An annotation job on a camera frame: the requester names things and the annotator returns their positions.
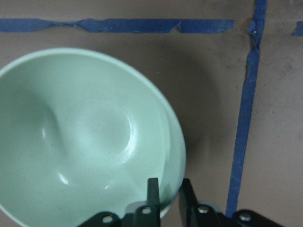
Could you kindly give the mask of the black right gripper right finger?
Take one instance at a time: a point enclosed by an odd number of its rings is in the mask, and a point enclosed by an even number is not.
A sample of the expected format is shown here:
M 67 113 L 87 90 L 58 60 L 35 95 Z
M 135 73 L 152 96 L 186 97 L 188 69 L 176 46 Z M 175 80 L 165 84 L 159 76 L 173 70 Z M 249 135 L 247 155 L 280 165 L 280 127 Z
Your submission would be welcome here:
M 192 184 L 184 178 L 179 190 L 179 212 L 183 227 L 197 227 L 196 220 L 197 198 Z

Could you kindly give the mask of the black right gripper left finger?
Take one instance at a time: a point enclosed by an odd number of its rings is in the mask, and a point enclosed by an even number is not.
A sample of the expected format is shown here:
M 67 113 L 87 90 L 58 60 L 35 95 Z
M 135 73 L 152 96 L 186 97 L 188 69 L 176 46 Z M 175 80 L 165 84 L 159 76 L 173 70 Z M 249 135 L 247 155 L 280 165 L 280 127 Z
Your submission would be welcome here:
M 160 226 L 160 196 L 158 178 L 149 178 L 147 181 L 147 199 L 139 206 L 134 215 L 135 227 Z

